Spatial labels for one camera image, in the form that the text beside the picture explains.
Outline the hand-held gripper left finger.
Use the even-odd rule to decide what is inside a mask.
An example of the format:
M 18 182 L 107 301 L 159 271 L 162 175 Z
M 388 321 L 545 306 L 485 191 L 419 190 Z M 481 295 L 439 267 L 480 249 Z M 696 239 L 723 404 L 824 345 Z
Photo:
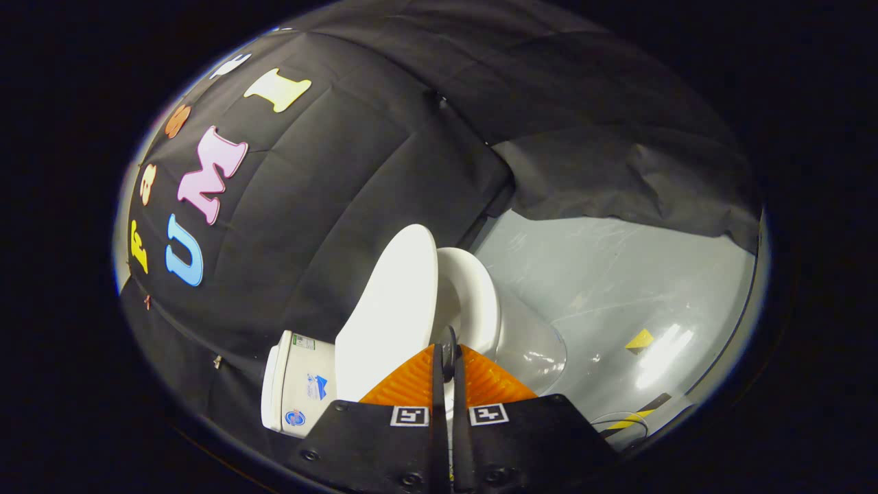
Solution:
M 335 400 L 287 457 L 321 493 L 446 493 L 442 349 L 415 353 L 359 401 Z

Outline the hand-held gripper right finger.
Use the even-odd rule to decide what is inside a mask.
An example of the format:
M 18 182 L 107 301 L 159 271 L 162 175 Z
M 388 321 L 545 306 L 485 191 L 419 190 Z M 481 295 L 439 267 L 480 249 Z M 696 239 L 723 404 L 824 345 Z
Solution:
M 466 345 L 455 353 L 454 490 L 584 493 L 619 454 L 562 394 L 536 396 Z

